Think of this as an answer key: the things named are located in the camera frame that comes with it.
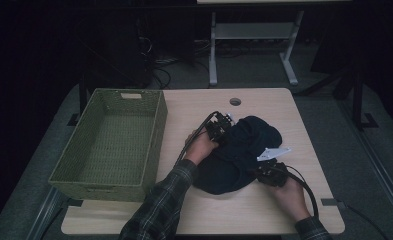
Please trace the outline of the green woven basket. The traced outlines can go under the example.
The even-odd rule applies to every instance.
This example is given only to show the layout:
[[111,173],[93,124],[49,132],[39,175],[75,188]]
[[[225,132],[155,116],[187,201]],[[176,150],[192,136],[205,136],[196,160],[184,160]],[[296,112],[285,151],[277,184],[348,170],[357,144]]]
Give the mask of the green woven basket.
[[95,90],[49,183],[77,200],[143,201],[157,178],[167,115],[161,90]]

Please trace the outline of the black metal stand post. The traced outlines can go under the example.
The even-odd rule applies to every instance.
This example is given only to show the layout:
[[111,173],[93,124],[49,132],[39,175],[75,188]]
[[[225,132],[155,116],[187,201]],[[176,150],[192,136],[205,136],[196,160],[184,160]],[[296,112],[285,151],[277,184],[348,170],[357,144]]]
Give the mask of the black metal stand post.
[[352,121],[359,131],[365,128],[378,128],[378,124],[370,113],[362,112],[363,104],[363,80],[358,71],[353,73],[352,94]]
[[78,90],[79,90],[79,112],[74,113],[69,121],[68,121],[68,126],[76,126],[80,120],[80,117],[82,116],[85,107],[87,105],[87,88],[85,84],[85,76],[82,76],[79,80],[78,84]]

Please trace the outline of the grey floor rail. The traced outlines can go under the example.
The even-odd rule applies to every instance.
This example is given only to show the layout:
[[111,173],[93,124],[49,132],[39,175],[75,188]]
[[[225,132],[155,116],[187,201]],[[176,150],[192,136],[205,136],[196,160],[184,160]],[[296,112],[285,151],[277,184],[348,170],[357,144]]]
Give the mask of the grey floor rail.
[[368,139],[365,134],[363,127],[358,127],[355,124],[355,121],[352,119],[351,109],[341,101],[337,102],[337,105],[342,112],[342,115],[345,117],[346,121],[349,124],[351,131],[356,137],[359,144],[362,146],[365,154],[368,157],[368,160],[372,166],[372,170],[378,178],[380,185],[382,186],[388,200],[390,201],[393,207],[393,179],[389,175],[387,169],[383,165],[380,155],[374,149],[371,141]]
[[26,240],[43,240],[49,228],[63,210],[63,195],[54,187],[49,188]]

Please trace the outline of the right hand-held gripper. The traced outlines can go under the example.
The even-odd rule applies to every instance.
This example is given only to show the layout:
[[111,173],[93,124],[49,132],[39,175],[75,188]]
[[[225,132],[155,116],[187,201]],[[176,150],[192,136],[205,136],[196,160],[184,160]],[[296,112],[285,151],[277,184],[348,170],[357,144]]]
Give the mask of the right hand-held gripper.
[[268,186],[283,187],[288,179],[288,170],[277,158],[291,151],[290,148],[265,148],[256,158],[259,166],[252,171],[256,179]]

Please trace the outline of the person's left hand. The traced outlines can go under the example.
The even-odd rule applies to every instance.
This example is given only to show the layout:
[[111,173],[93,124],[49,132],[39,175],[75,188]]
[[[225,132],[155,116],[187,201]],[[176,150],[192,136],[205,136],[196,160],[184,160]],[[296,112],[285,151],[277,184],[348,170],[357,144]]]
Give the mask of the person's left hand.
[[188,146],[184,158],[199,165],[218,146],[219,144],[212,141],[206,132],[200,133]]

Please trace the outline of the white-legged desk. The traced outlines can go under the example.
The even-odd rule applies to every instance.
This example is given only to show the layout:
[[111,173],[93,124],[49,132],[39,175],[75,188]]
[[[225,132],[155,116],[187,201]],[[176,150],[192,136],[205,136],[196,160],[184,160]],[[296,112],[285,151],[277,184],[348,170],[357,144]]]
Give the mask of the white-legged desk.
[[[216,44],[219,40],[285,40],[287,48],[279,53],[282,67],[291,86],[298,85],[298,79],[291,64],[291,54],[301,28],[304,13],[309,6],[348,3],[351,0],[196,0],[198,7],[212,7],[210,23],[210,52],[208,59],[209,84],[218,84]],[[287,22],[224,23],[217,20],[220,10],[226,7],[242,10],[272,10],[274,7],[294,7],[295,17]]]

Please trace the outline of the person's right hand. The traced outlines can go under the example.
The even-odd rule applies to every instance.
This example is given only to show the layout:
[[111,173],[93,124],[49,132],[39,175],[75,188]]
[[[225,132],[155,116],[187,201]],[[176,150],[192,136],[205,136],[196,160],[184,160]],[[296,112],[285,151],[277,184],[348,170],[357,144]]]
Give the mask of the person's right hand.
[[306,206],[303,188],[294,179],[288,178],[282,187],[271,187],[270,191],[280,209],[295,222],[311,216]]

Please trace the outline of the black printed garment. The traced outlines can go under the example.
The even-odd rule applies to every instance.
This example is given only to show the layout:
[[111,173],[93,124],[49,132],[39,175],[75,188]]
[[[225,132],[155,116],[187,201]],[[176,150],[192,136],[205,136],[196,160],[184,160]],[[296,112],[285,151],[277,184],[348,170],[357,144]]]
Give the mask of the black printed garment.
[[225,140],[198,166],[193,186],[213,195],[237,191],[255,180],[257,157],[282,144],[280,132],[263,119],[247,116],[224,134]]

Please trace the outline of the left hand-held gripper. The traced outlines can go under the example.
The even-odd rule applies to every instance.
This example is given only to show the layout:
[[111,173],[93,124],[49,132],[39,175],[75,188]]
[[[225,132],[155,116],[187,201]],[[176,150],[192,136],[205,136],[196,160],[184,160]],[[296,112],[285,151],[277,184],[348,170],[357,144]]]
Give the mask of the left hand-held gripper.
[[225,133],[234,125],[234,120],[229,113],[222,114],[218,111],[212,113],[205,123],[205,129],[211,141],[221,144]]

